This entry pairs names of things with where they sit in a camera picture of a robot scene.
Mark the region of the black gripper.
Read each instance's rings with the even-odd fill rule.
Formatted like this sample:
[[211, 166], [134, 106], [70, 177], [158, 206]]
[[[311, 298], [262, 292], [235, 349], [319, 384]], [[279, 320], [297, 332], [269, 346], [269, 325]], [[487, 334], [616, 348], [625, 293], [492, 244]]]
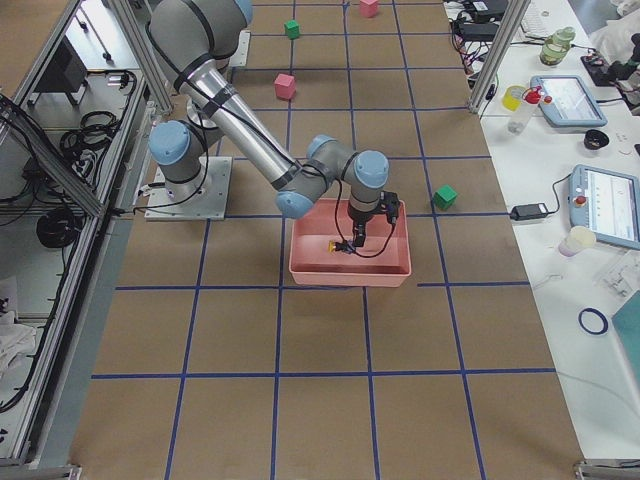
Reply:
[[354, 250], [364, 246], [366, 241], [366, 225], [374, 217], [372, 211], [363, 211], [348, 204], [347, 213], [352, 220], [352, 246]]

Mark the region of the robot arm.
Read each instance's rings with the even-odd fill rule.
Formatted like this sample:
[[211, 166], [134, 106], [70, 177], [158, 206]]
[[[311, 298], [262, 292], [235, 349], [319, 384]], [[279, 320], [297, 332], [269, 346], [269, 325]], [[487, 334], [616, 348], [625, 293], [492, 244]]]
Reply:
[[390, 225], [397, 222], [398, 197], [384, 189], [388, 159], [378, 151], [357, 152], [327, 135], [312, 140], [305, 163], [284, 150], [220, 71], [252, 17], [249, 1], [162, 1], [146, 35], [174, 90], [189, 96], [199, 118], [212, 121], [266, 178], [285, 217], [300, 219], [332, 184], [349, 185], [352, 237], [336, 248], [356, 253], [375, 216], [386, 216]]

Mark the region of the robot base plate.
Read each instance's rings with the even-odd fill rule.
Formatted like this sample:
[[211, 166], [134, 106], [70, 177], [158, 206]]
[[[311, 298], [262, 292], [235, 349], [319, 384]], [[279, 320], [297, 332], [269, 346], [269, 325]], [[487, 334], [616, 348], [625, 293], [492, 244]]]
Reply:
[[166, 180], [161, 167], [156, 167], [154, 182], [161, 183], [161, 186], [150, 191], [144, 212], [146, 220], [167, 222], [225, 219], [233, 159], [201, 156], [199, 162], [199, 174], [184, 184]]

